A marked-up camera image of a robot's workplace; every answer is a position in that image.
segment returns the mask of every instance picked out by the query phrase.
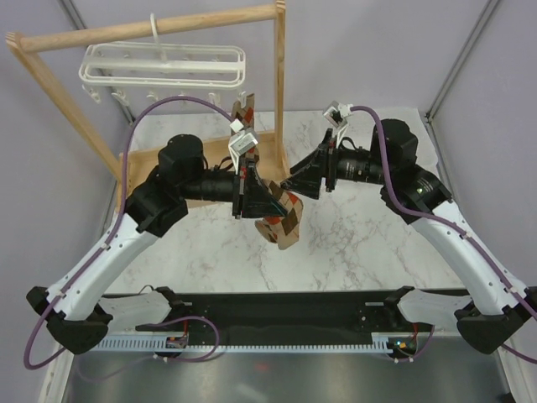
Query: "brown patterned fabric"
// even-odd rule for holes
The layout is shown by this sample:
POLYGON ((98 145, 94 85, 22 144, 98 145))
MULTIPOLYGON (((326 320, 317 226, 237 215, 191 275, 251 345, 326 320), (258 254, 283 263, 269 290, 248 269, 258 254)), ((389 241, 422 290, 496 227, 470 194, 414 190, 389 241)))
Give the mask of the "brown patterned fabric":
MULTIPOLYGON (((245 128, 253 128, 253 105, 255 96, 250 94, 246 97, 246 104, 242 107, 240 101, 233 104, 232 116, 242 122, 245 128)), ((259 162, 259 151, 253 147, 246 153, 247 158, 254 158, 259 162)), ((285 217, 265 217, 255 222, 255 228, 270 243, 277 243, 278 248, 283 250, 297 243, 299 240, 299 226, 304 210, 304 203, 290 191, 284 191, 274 181, 263 180, 268 191, 287 209, 285 217)))

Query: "marble tabletop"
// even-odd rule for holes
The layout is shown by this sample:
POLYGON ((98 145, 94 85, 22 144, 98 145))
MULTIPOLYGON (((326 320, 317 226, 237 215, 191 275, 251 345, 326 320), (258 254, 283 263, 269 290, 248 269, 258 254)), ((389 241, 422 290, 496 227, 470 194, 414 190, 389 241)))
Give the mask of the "marble tabletop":
MULTIPOLYGON (((400 118, 420 140, 418 163, 435 170, 436 154, 420 116, 411 108, 378 110, 400 118)), ((272 113, 256 114, 256 129, 274 127, 272 113)), ((373 120, 350 119, 348 135, 369 147, 373 120)), ((321 141, 328 122, 321 112, 284 115, 284 144, 295 164, 321 141)), ((219 115, 154 115, 139 125, 133 149, 163 146, 179 133, 202 139, 226 136, 219 115)), ((379 186, 339 181, 332 193, 305 204, 300 241, 281 251, 265 241, 253 220, 235 220, 227 204, 191 209, 155 245, 140 254, 108 292, 138 292, 167 285, 175 292, 380 290, 413 285, 461 287, 443 258, 382 202, 379 186)))

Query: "gray wall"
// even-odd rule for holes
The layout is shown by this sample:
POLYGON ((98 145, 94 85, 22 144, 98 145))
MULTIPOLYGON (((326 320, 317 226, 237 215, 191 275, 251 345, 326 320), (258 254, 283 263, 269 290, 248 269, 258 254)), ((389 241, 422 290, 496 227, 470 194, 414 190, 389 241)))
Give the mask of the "gray wall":
MULTIPOLYGON (((537 285, 535 15, 535 0, 500 4, 435 119, 468 221, 528 285, 537 285)), ((520 335, 537 357, 534 321, 520 335)))
MULTIPOLYGON (((2 31, 26 34, 70 29, 55 0, 0 4, 2 31)), ((89 117, 117 149, 123 117, 107 99, 97 106, 76 75, 83 50, 44 54, 89 117)), ((36 401, 46 369, 23 367, 23 349, 37 316, 25 300, 49 285, 95 241, 112 176, 78 137, 5 45, 0 46, 0 390, 2 401, 36 401)), ((43 332, 33 353, 50 354, 43 332)))
MULTIPOLYGON (((75 3, 88 26, 101 27, 149 21, 150 13, 163 18, 272 1, 75 3)), ((485 3, 486 0, 288 0, 285 109, 323 109, 337 99, 372 107, 426 110, 485 3)), ((166 35, 163 42, 242 47, 247 55, 247 89, 256 92, 259 110, 274 110, 271 22, 166 35)), ((136 114, 149 104, 144 99, 146 94, 139 92, 135 97, 136 114)))

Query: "wooden rack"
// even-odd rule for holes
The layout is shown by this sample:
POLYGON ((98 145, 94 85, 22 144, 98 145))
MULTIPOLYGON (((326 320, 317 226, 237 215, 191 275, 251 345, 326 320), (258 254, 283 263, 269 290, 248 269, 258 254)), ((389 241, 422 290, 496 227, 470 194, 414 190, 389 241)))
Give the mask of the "wooden rack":
MULTIPOLYGON (((260 134, 258 170, 263 178, 281 181, 289 174, 289 164, 283 144, 285 0, 275 0, 272 4, 256 7, 162 18, 156 20, 155 23, 159 34, 172 34, 267 20, 274 21, 274 130, 260 134)), ((64 114, 78 134, 99 155, 102 162, 118 181, 121 181, 122 156, 120 155, 118 158, 108 148, 106 142, 76 105, 60 80, 55 77, 50 68, 43 62, 39 52, 138 39, 152 36, 152 34, 151 23, 144 21, 34 37, 26 37, 20 33, 8 33, 6 35, 6 42, 11 52, 39 83, 43 91, 64 114)), ((209 165, 217 165, 223 157, 228 155, 228 139, 228 137, 224 137, 204 142, 205 155, 209 165)), ((147 149, 129 153, 128 193, 144 181, 147 174, 157 164, 157 152, 158 149, 147 149)), ((209 203, 189 201, 189 207, 205 204, 209 203)))

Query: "wooden rod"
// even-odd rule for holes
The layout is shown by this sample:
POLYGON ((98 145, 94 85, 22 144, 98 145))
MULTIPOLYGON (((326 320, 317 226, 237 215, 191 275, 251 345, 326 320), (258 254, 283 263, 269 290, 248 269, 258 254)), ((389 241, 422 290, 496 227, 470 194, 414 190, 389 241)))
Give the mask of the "wooden rod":
POLYGON ((121 178, 119 161, 108 148, 106 142, 93 127, 89 119, 78 108, 75 100, 69 95, 69 92, 61 85, 61 82, 55 77, 50 68, 43 62, 38 54, 24 53, 20 49, 21 34, 8 34, 6 42, 8 48, 28 70, 32 77, 38 82, 43 91, 49 96, 50 100, 69 120, 78 134, 90 145, 90 147, 101 157, 107 168, 113 173, 116 179, 121 178))
POLYGON ((285 0, 276 0, 274 19, 274 132, 276 160, 281 161, 285 174, 289 163, 284 149, 284 78, 285 78, 285 0))
MULTIPOLYGON (((174 32, 194 31, 226 25, 254 23, 275 18, 276 7, 273 4, 266 4, 214 13, 162 18, 156 20, 155 23, 159 34, 172 34, 174 32)), ((152 34, 151 23, 148 18, 147 21, 139 23, 24 37, 21 38, 20 46, 24 52, 33 53, 75 46, 88 46, 89 44, 104 44, 117 40, 144 38, 152 34)))

